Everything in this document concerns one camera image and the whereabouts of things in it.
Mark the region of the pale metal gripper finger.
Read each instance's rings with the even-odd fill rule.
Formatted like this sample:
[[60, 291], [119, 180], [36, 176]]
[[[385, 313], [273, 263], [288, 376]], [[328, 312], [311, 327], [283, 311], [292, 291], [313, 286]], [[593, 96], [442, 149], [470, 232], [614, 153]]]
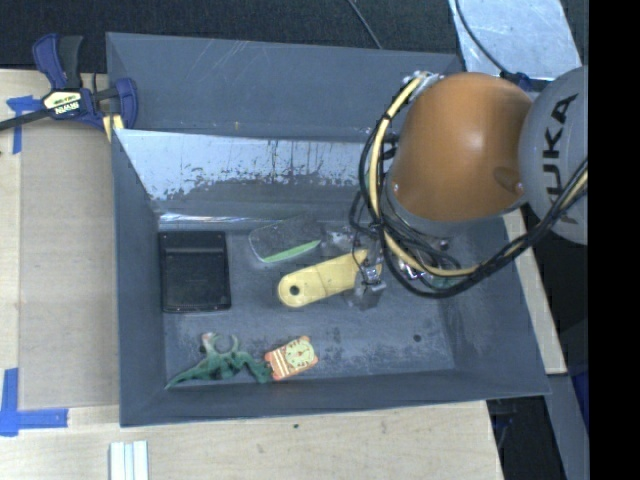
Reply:
[[386, 282], [378, 271], [379, 265], [365, 266], [358, 274], [355, 284], [355, 305], [361, 310], [376, 307], [386, 290]]
[[322, 256], [333, 258], [355, 254], [357, 258], [367, 256], [366, 236], [349, 225], [327, 225], [322, 240]]

